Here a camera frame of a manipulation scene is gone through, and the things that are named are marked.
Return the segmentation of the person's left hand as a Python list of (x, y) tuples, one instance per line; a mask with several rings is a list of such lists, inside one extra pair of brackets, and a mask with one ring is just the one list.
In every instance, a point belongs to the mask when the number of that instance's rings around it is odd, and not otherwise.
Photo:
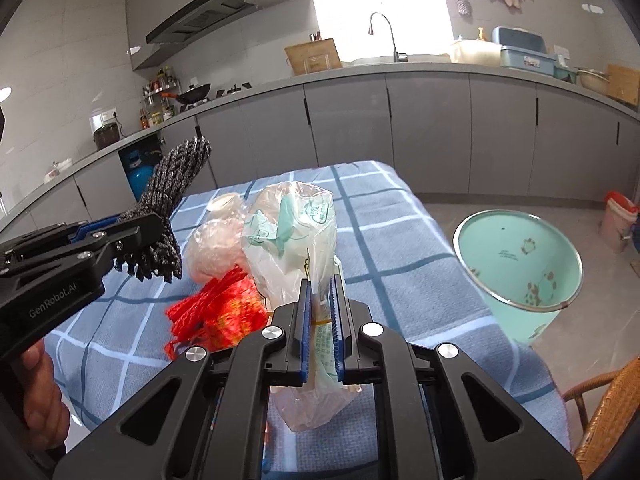
[(54, 381), (54, 367), (42, 339), (12, 365), (24, 388), (24, 419), (30, 446), (47, 451), (62, 445), (70, 429), (70, 411)]

